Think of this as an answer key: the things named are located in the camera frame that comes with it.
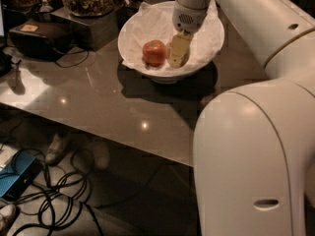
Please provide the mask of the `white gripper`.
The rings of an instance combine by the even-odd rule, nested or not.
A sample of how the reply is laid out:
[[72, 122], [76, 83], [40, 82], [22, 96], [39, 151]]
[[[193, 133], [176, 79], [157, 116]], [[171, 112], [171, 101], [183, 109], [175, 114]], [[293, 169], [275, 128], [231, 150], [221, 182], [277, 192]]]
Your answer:
[[180, 68], [187, 63], [193, 34], [203, 25], [207, 12], [208, 9], [190, 9], [178, 1], [174, 2], [172, 22], [179, 33], [171, 39], [168, 47], [167, 61], [172, 68]]

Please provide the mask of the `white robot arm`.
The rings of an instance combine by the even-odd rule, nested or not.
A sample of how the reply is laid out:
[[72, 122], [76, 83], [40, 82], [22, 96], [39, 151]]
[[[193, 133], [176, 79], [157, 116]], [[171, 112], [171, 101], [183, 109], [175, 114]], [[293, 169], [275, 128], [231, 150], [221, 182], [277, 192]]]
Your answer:
[[[289, 0], [216, 0], [267, 80], [230, 89], [202, 111], [193, 167], [202, 236], [306, 236], [315, 155], [315, 29]], [[175, 0], [202, 16], [208, 0]]]

